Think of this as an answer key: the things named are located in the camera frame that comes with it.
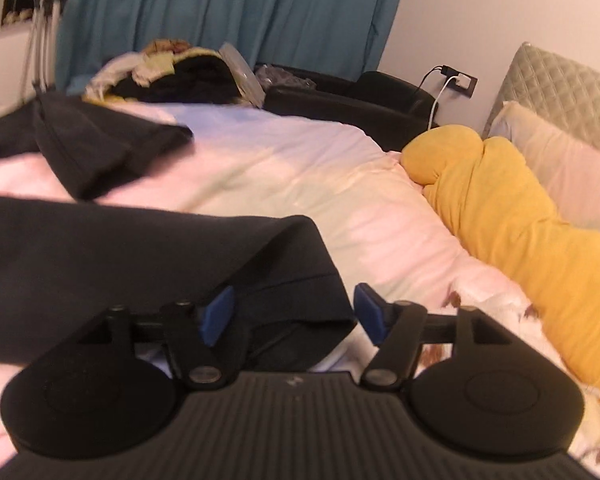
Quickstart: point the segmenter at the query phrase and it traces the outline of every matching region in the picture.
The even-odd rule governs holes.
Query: quilted headboard
[[[600,150],[600,72],[523,43],[504,78],[484,136],[504,101],[518,101]]]

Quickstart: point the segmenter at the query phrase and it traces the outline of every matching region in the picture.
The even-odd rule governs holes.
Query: pink pillow
[[[493,121],[490,137],[509,139],[569,223],[600,231],[600,152],[517,102]]]

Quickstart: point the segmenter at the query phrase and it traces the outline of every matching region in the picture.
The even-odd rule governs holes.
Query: pillow
[[[471,256],[518,282],[564,363],[600,392],[600,233],[564,222],[507,140],[443,126],[401,163]]]
[[[600,231],[598,150],[515,101],[505,104],[489,136],[505,137],[520,150],[566,221]]]

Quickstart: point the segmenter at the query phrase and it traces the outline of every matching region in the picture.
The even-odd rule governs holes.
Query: plastic container lid
[[[253,70],[251,70],[248,63],[240,55],[240,52],[230,43],[223,44],[219,52],[222,60],[231,69],[235,83],[238,85],[242,95],[254,106],[262,108],[264,104],[264,90],[260,86]]]

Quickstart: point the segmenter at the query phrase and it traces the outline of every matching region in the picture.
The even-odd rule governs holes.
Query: black cable
[[[436,70],[442,70],[442,65],[437,65],[437,66],[433,67],[431,70],[429,70],[424,75],[424,77],[422,78],[422,81],[420,82],[420,84],[418,85],[418,87],[413,92],[411,92],[411,95],[408,97],[408,99],[407,99],[408,103],[411,103],[411,101],[413,100],[413,98],[415,97],[415,95],[418,93],[418,90],[420,90],[422,88],[422,85],[427,80],[427,77],[429,77],[431,74],[433,74]]]

